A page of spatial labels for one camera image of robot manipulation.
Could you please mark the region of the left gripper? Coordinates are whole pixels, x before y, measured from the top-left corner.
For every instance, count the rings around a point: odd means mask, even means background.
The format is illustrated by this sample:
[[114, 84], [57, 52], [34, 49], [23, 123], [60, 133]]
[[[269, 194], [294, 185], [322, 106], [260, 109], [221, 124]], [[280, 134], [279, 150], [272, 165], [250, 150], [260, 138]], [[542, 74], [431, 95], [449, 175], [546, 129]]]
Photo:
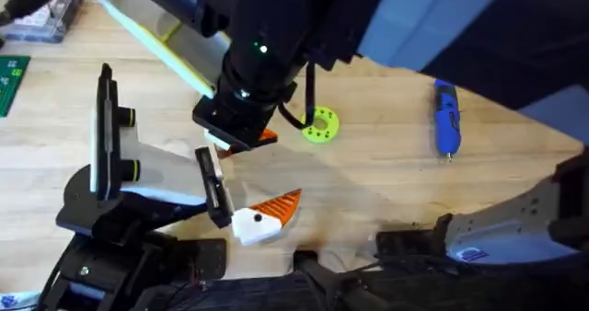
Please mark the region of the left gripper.
[[90, 162], [67, 182], [56, 224], [94, 238], [132, 238], [205, 213], [219, 228], [231, 224], [243, 246], [277, 236], [295, 217], [302, 190], [240, 208], [225, 188], [216, 147], [193, 157], [139, 140], [135, 128], [90, 133]]

